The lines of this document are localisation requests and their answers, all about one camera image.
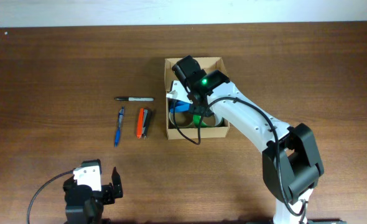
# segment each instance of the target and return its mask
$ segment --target wooden table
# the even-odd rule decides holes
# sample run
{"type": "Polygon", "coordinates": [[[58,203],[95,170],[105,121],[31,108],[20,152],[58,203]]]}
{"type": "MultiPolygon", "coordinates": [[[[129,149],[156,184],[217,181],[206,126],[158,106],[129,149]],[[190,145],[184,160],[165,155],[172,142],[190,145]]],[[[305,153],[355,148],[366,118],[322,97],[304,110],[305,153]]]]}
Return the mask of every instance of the wooden table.
{"type": "MultiPolygon", "coordinates": [[[[45,181],[97,158],[103,184],[114,166],[123,181],[124,197],[105,218],[271,218],[261,155],[237,129],[200,146],[167,140],[164,59],[187,54],[223,57],[248,98],[312,128],[325,175],[307,217],[367,223],[367,22],[0,29],[0,223],[23,223],[45,181]],[[118,95],[156,100],[119,103],[118,95]],[[146,140],[135,137],[142,106],[156,111],[146,140]]],[[[32,223],[66,220],[65,179],[39,195],[32,223]]]]}

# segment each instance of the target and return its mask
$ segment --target white background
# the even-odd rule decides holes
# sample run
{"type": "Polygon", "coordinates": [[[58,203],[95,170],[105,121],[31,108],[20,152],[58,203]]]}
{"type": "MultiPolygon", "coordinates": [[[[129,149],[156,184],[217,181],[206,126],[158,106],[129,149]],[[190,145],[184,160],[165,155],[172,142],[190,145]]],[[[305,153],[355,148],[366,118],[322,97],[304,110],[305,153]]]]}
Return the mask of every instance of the white background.
{"type": "Polygon", "coordinates": [[[367,0],[0,0],[0,27],[367,21],[367,0]]]}

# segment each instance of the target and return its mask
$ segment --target orange object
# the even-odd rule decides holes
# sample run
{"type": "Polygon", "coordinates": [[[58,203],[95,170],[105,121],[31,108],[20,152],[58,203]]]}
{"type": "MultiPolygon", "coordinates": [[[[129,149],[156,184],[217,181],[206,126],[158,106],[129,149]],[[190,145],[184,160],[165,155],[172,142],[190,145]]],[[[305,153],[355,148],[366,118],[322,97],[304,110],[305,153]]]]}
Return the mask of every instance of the orange object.
{"type": "Polygon", "coordinates": [[[138,125],[136,127],[136,137],[137,138],[142,137],[143,122],[144,122],[144,108],[141,108],[141,110],[139,111],[138,125]]]}

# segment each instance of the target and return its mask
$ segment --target blue object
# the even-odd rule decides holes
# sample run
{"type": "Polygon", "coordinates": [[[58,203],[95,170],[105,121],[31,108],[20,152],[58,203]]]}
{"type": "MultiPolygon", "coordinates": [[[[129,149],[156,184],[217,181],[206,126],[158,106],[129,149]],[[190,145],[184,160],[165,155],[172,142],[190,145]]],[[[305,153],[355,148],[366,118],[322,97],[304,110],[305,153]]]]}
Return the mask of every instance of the blue object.
{"type": "MultiPolygon", "coordinates": [[[[189,106],[190,106],[189,103],[186,103],[186,102],[183,102],[183,101],[178,101],[177,105],[175,106],[175,112],[176,113],[186,112],[186,111],[189,110],[189,106]]],[[[173,107],[174,107],[174,104],[171,104],[170,105],[170,113],[174,112],[173,107]]]]}
{"type": "Polygon", "coordinates": [[[114,146],[117,147],[117,145],[119,144],[120,141],[120,129],[121,129],[121,124],[123,123],[123,117],[124,117],[124,107],[121,108],[120,112],[119,112],[119,118],[118,118],[118,123],[119,125],[117,126],[117,131],[116,131],[116,137],[114,139],[114,146]]]}

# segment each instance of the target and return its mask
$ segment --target open box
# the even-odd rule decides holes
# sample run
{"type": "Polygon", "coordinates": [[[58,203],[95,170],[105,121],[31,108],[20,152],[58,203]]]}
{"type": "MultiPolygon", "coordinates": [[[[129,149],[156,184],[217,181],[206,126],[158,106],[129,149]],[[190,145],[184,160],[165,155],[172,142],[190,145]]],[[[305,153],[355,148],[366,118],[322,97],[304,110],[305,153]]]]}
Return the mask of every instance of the open box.
{"type": "MultiPolygon", "coordinates": [[[[174,80],[178,80],[175,74],[172,71],[172,67],[180,60],[181,58],[167,58],[165,60],[164,65],[164,87],[165,92],[168,93],[171,89],[171,83],[174,80]]],[[[214,70],[219,70],[228,76],[226,72],[226,68],[223,64],[221,57],[202,57],[202,58],[194,58],[202,69],[206,71],[206,73],[210,73],[214,70]]],[[[175,126],[170,122],[169,119],[169,105],[172,103],[171,99],[165,99],[165,121],[167,124],[167,138],[168,139],[183,139],[175,126]]],[[[224,119],[222,126],[220,127],[212,127],[212,128],[201,128],[202,138],[224,138],[228,133],[230,124],[227,120],[224,119]]],[[[180,128],[181,132],[186,135],[188,138],[196,139],[197,136],[197,128],[180,128]]]]}

